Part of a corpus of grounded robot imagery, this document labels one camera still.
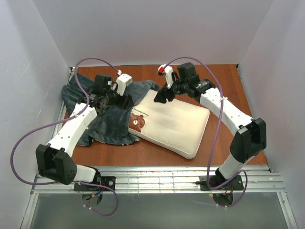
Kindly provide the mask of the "cream bear print pillow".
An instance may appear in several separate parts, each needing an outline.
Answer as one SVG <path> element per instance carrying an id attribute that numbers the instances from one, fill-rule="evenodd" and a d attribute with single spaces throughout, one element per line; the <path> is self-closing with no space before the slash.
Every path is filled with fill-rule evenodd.
<path id="1" fill-rule="evenodd" d="M 210 111 L 174 99 L 165 104 L 154 102 L 157 92 L 149 90 L 131 109 L 129 133 L 193 159 L 199 149 Z"/>

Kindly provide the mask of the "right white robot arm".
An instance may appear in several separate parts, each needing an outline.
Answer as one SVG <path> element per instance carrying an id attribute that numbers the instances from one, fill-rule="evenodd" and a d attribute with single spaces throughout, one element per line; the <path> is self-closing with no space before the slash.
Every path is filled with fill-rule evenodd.
<path id="1" fill-rule="evenodd" d="M 187 62 L 174 71 L 168 64 L 158 68 L 158 74 L 166 79 L 154 101 L 165 104 L 175 96 L 186 94 L 210 110 L 232 133 L 230 154 L 217 168 L 215 175 L 208 175 L 206 185 L 215 190 L 230 184 L 244 165 L 266 148 L 266 123 L 243 113 L 223 95 L 219 84 L 208 79 L 201 80 L 194 64 Z"/>

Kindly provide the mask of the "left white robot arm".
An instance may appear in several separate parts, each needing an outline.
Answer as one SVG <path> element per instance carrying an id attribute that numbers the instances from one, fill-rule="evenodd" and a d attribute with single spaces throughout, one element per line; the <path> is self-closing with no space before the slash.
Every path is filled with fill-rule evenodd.
<path id="1" fill-rule="evenodd" d="M 40 176 L 64 185 L 92 183 L 95 180 L 97 169 L 73 162 L 74 148 L 101 109 L 108 105 L 128 109 L 134 105 L 132 97 L 124 93 L 131 83 L 132 77 L 125 73 L 119 75 L 115 82 L 107 75 L 95 77 L 93 87 L 77 101 L 69 121 L 46 145 L 40 144 L 36 148 Z"/>

